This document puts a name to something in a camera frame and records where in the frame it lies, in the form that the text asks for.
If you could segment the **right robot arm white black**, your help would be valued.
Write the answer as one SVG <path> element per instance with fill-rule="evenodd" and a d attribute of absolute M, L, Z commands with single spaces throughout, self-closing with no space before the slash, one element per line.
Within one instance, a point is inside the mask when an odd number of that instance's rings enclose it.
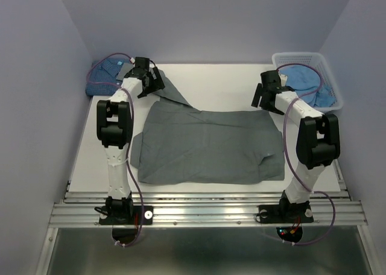
<path fill-rule="evenodd" d="M 293 178 L 277 204 L 258 207 L 256 221 L 262 224 L 313 222 L 310 196 L 324 169 L 340 155 L 338 118 L 324 114 L 306 103 L 295 90 L 286 86 L 277 70 L 261 73 L 252 106 L 284 116 L 298 127 L 296 155 L 298 164 L 291 166 Z"/>

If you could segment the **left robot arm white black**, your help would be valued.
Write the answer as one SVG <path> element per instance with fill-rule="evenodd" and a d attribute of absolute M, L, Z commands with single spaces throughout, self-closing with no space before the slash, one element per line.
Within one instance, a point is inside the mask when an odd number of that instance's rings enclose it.
<path fill-rule="evenodd" d="M 96 207 L 101 225 L 146 225 L 153 223 L 153 207 L 144 205 L 139 193 L 140 205 L 135 205 L 128 177 L 128 151 L 133 138 L 134 107 L 130 93 L 140 84 L 138 98 L 165 88 L 154 62 L 146 57 L 131 60 L 133 67 L 124 75 L 121 85 L 106 100 L 96 105 L 96 135 L 106 154 L 109 188 L 105 203 Z"/>

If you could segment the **grey long sleeve shirt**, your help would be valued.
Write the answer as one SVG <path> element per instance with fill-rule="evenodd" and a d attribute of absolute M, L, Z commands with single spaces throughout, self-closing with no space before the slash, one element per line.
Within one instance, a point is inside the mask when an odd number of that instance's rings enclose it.
<path fill-rule="evenodd" d="M 254 185 L 285 178 L 282 134 L 268 112 L 198 110 L 169 78 L 163 82 L 131 144 L 140 182 Z"/>

